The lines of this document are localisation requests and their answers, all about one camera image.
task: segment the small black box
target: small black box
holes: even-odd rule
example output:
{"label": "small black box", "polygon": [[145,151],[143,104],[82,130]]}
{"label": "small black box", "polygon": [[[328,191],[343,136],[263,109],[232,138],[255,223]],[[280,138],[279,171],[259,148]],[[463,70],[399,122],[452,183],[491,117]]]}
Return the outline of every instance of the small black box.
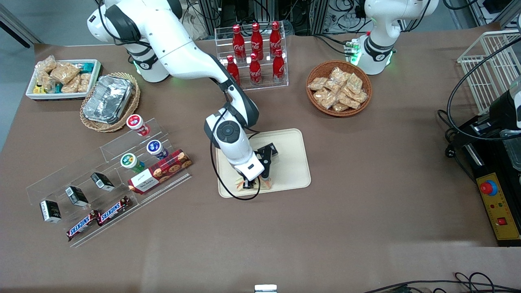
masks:
{"label": "small black box", "polygon": [[79,189],[78,187],[69,186],[67,189],[65,189],[65,192],[67,193],[67,196],[70,199],[70,202],[72,202],[73,205],[77,206],[86,206],[89,201],[83,194],[83,191]]}
{"label": "small black box", "polygon": [[96,185],[100,189],[110,192],[116,188],[114,186],[114,184],[112,184],[112,182],[110,182],[110,180],[108,180],[107,176],[105,176],[101,173],[94,172],[94,173],[92,173],[91,178],[92,178],[92,181],[94,181],[94,183],[96,183]]}
{"label": "small black box", "polygon": [[51,223],[58,223],[61,220],[60,209],[58,203],[50,200],[44,200],[40,203],[43,220]]}

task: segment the yellow control panel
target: yellow control panel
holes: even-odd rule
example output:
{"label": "yellow control panel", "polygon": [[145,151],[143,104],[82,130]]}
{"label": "yellow control panel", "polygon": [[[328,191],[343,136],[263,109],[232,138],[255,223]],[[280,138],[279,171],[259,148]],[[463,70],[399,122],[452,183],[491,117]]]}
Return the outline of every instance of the yellow control panel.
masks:
{"label": "yellow control panel", "polygon": [[495,173],[476,179],[497,240],[520,239],[514,218]]}

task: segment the red bottle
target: red bottle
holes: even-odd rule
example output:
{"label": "red bottle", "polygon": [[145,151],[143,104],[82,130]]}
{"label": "red bottle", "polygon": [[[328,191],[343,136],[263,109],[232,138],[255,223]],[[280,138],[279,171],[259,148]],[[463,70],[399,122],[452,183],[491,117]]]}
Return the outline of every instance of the red bottle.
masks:
{"label": "red bottle", "polygon": [[282,83],[284,81],[284,59],[282,58],[282,50],[275,51],[273,59],[273,82]]}
{"label": "red bottle", "polygon": [[280,32],[279,32],[280,24],[278,21],[274,21],[271,23],[271,35],[269,36],[269,56],[271,60],[275,58],[275,51],[280,49]]}
{"label": "red bottle", "polygon": [[257,58],[258,60],[262,60],[264,59],[264,53],[263,53],[263,45],[262,45],[262,36],[260,35],[261,33],[259,32],[259,29],[260,29],[260,25],[258,24],[258,22],[254,22],[252,24],[252,53],[255,53],[257,54]]}
{"label": "red bottle", "polygon": [[241,27],[239,25],[233,26],[232,45],[237,63],[246,63],[246,48],[244,47],[244,38],[241,35]]}
{"label": "red bottle", "polygon": [[252,53],[252,62],[250,63],[250,82],[253,87],[258,87],[262,83],[261,65],[257,60],[257,54]]}
{"label": "red bottle", "polygon": [[228,66],[226,67],[226,70],[228,70],[228,72],[232,75],[237,84],[241,85],[241,78],[239,77],[239,68],[237,67],[237,64],[233,62],[233,56],[228,55],[226,59],[228,60]]}

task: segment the cookie box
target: cookie box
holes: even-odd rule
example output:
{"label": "cookie box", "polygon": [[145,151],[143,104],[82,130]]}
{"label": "cookie box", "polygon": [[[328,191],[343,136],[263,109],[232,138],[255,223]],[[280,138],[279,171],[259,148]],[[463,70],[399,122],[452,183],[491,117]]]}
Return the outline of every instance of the cookie box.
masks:
{"label": "cookie box", "polygon": [[190,158],[181,149],[176,150],[128,180],[129,189],[135,193],[145,194],[190,165],[192,165]]}

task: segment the snickers bar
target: snickers bar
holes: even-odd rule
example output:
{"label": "snickers bar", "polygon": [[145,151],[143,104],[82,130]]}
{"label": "snickers bar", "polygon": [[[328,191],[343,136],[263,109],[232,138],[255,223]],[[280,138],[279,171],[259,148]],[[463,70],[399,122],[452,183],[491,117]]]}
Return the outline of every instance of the snickers bar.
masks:
{"label": "snickers bar", "polygon": [[87,226],[89,226],[93,221],[96,221],[100,217],[100,213],[96,210],[92,210],[85,218],[83,218],[80,222],[74,225],[73,228],[67,231],[67,237],[69,237],[69,241],[71,241],[74,236],[78,233],[82,232]]}
{"label": "snickers bar", "polygon": [[118,201],[115,205],[113,205],[108,211],[101,214],[101,216],[98,219],[98,225],[103,226],[107,224],[110,219],[112,219],[119,211],[124,211],[125,208],[129,205],[131,205],[132,202],[128,197],[122,198],[120,201]]}

